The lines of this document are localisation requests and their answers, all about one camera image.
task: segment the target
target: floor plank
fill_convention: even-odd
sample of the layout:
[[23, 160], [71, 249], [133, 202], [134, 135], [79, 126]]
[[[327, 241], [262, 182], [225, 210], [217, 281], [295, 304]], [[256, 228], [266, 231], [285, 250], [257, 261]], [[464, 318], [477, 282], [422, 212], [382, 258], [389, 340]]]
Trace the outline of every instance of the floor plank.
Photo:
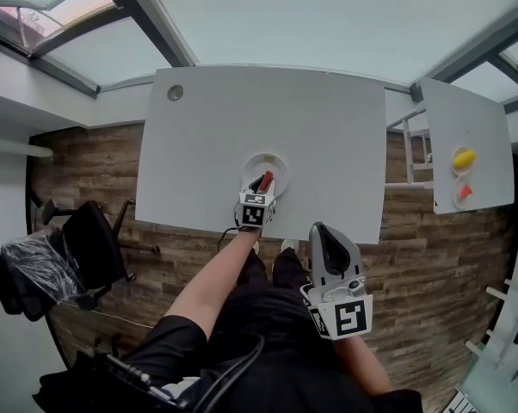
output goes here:
[[[71, 129], [38, 137], [54, 150], [52, 160], [34, 160], [32, 188], [42, 199], [77, 207], [95, 200], [110, 223], [126, 198], [135, 197], [143, 126]], [[413, 140], [414, 157], [422, 145]], [[419, 180], [429, 180], [423, 172]], [[388, 182], [405, 182], [402, 135], [387, 134]], [[366, 339], [386, 366], [395, 386], [422, 393], [426, 412], [437, 412], [453, 395], [470, 353], [496, 309], [487, 286], [502, 289], [512, 234], [506, 232], [507, 207], [450, 215], [433, 214], [429, 191], [391, 191], [385, 195], [379, 245], [363, 245], [367, 287], [373, 294], [373, 332]], [[65, 218], [55, 218], [62, 225]], [[218, 233], [152, 225], [127, 213], [120, 238], [157, 244], [160, 255], [123, 250], [138, 275], [118, 282], [102, 298], [102, 314], [68, 305], [52, 311], [52, 322], [68, 360], [92, 347], [97, 336], [121, 333], [120, 351], [135, 347], [170, 307], [184, 285], [216, 252]], [[305, 258], [305, 243], [299, 257]], [[261, 257], [274, 260], [280, 241], [262, 240]], [[134, 322], [128, 323], [117, 317]]]

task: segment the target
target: black office chair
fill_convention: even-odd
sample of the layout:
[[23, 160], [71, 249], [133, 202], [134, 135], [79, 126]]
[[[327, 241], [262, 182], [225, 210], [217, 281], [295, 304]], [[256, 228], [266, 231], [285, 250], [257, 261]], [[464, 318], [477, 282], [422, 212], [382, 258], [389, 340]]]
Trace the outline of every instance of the black office chair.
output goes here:
[[[159, 252], [159, 247], [145, 247], [137, 244], [118, 242], [121, 224], [127, 207], [134, 205], [127, 200], [111, 228], [99, 206], [94, 201], [85, 202], [77, 210], [60, 209], [53, 200], [46, 203], [43, 222], [48, 224], [54, 216], [70, 215], [62, 226], [65, 244], [77, 262], [77, 274], [83, 280], [87, 291], [97, 290], [75, 298], [80, 308], [95, 309], [99, 298], [112, 289], [112, 283], [123, 278], [133, 281], [135, 274], [126, 271], [120, 246], [136, 250]], [[43, 290], [12, 268], [0, 255], [0, 300], [8, 314], [24, 315], [36, 321], [49, 311], [56, 301]]]

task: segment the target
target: plastic bag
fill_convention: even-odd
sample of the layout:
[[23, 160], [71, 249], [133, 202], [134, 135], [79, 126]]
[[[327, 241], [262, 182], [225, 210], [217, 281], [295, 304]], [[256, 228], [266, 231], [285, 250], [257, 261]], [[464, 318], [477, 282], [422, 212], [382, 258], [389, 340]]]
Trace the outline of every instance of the plastic bag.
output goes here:
[[12, 240], [1, 247], [1, 255], [14, 276], [31, 281], [56, 303], [86, 293], [76, 259], [59, 228]]

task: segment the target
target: yellow fruit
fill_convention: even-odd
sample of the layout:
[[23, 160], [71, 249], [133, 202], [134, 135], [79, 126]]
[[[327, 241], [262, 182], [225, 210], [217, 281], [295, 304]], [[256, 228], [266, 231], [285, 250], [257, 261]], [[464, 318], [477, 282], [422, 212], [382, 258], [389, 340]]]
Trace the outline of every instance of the yellow fruit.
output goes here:
[[466, 150], [454, 158], [453, 167], [457, 170], [464, 169], [471, 165], [477, 157], [474, 150]]

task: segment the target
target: person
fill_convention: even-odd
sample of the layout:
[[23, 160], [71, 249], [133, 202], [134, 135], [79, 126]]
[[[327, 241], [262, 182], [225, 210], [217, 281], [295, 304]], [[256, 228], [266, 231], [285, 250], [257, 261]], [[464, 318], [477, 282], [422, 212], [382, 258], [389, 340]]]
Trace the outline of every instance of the person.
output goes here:
[[[299, 291], [307, 280], [296, 255], [299, 242], [284, 241], [270, 285], [257, 255], [259, 237], [259, 231], [236, 235], [126, 363], [178, 395], [188, 411], [421, 412], [420, 394], [394, 391], [360, 337], [332, 342], [319, 336]], [[258, 342], [264, 342], [260, 354], [208, 406]]]

